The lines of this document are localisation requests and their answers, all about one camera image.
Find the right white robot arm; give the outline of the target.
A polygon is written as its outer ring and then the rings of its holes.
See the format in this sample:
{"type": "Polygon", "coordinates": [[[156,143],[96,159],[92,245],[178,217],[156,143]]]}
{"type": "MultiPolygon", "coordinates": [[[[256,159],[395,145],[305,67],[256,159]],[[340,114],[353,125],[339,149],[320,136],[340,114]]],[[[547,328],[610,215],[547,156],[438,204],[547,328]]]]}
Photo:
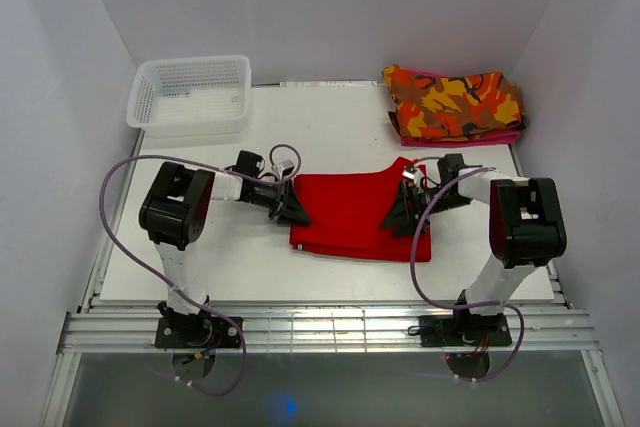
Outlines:
{"type": "Polygon", "coordinates": [[[408,333],[424,347],[507,347],[512,338],[504,312],[512,307],[512,295],[536,269],[566,250],[556,184],[550,178],[510,177],[468,165],[458,153],[438,158],[437,169],[435,184],[417,161],[403,169],[382,229],[409,238],[416,248],[431,215],[482,202],[489,208],[491,254],[453,306],[444,306],[440,315],[419,317],[408,333]]]}

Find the red trousers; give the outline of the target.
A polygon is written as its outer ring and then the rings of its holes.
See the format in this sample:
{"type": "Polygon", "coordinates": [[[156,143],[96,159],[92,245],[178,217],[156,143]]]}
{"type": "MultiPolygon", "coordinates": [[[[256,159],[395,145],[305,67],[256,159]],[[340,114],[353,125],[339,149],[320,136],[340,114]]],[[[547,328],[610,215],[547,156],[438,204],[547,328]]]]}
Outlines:
{"type": "Polygon", "coordinates": [[[311,224],[291,227],[291,246],[326,256],[407,263],[414,232],[395,237],[382,223],[409,164],[399,157],[379,172],[297,176],[294,190],[311,224]]]}

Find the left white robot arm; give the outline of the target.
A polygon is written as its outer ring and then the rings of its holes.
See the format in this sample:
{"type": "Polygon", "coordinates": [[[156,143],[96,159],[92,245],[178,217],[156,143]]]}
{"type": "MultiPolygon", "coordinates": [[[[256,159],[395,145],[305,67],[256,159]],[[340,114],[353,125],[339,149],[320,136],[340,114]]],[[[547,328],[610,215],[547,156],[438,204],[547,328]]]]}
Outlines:
{"type": "Polygon", "coordinates": [[[180,347],[200,347],[221,338],[228,327],[203,309],[209,301],[201,274],[189,267],[190,245],[199,239],[213,200],[239,201],[268,210],[269,219],[287,226],[308,227],[309,213],[298,200],[294,164],[265,167],[257,153],[242,150],[228,173],[190,169],[164,162],[139,211],[140,227],[148,234],[169,280],[168,298],[158,304],[160,333],[180,347]]]}

